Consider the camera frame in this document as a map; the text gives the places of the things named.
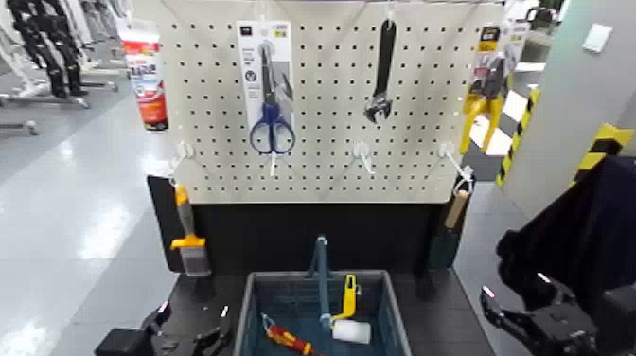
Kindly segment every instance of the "basket handle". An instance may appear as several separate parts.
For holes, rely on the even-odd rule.
[[[311,265],[307,273],[307,278],[313,278],[318,272],[318,298],[320,299],[320,323],[325,331],[331,331],[331,313],[329,312],[329,300],[327,298],[327,276],[332,276],[327,267],[327,238],[321,235],[316,239],[316,246],[313,250]]]

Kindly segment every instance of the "white pegboard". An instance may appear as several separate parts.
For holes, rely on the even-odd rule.
[[[171,134],[197,152],[176,172],[192,202],[446,202],[457,173],[438,147],[458,146],[475,46],[481,27],[501,20],[501,4],[395,3],[394,112],[379,126],[362,109],[375,88],[386,3],[264,4],[267,19],[291,22],[293,40],[297,142],[273,177],[270,157],[249,144],[235,29],[257,19],[260,4],[135,0],[135,15],[161,31]],[[353,157],[361,140],[375,175]]]

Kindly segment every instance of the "light switch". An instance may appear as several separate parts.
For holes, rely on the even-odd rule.
[[[585,39],[585,43],[583,43],[583,48],[592,52],[601,53],[612,30],[613,27],[592,24],[592,29],[590,29],[590,33],[588,33],[588,37]]]

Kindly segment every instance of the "scissors handle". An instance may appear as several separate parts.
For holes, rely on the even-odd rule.
[[[263,117],[250,131],[250,144],[252,144],[252,147],[259,153],[263,154],[269,154],[272,152],[283,154],[289,152],[296,143],[296,136],[290,123],[287,122],[287,120],[285,120],[285,118],[280,114],[280,106],[277,104],[271,105],[263,103],[262,113]],[[263,134],[261,134],[260,137],[256,135],[256,133],[264,132],[267,132],[266,138]],[[284,150],[280,150],[276,142],[278,135],[281,134],[281,132],[286,132],[290,137],[288,139],[291,141],[289,142],[289,145],[284,146],[286,147]],[[262,139],[267,139],[269,142],[261,144],[258,140]]]
[[[270,131],[270,142],[272,143],[272,151],[278,154],[284,154],[293,149],[293,146],[296,144],[296,134],[293,132],[292,125],[290,125],[290,123],[287,122],[287,120],[283,116],[279,116],[274,120],[274,123],[270,126]],[[287,138],[290,140],[290,142],[288,142],[287,145],[284,145],[284,150],[280,150],[279,147],[281,146],[277,144],[278,135],[281,133],[281,131],[287,132],[290,137]]]
[[[272,144],[271,144],[271,142],[268,142],[267,146],[265,146],[266,144],[260,143],[260,140],[263,140],[263,139],[269,140],[269,137],[270,137],[269,130],[270,129],[271,129],[270,124],[268,122],[266,122],[264,120],[264,118],[261,118],[256,123],[256,125],[254,125],[252,130],[250,131],[250,144],[252,145],[252,148],[254,150],[256,150],[258,153],[262,153],[262,154],[270,154],[270,153],[272,153]],[[267,138],[262,137],[262,135],[256,136],[256,133],[263,132],[265,130],[268,131]]]

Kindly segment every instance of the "red and yellow screwdriver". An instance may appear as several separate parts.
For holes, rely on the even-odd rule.
[[[294,335],[292,335],[288,330],[279,327],[272,318],[267,316],[266,314],[261,314],[263,317],[263,328],[265,332],[267,332],[267,336],[276,341],[279,345],[288,347],[294,351],[299,352],[301,355],[320,355],[325,356],[325,354],[318,354],[311,343],[303,341]]]

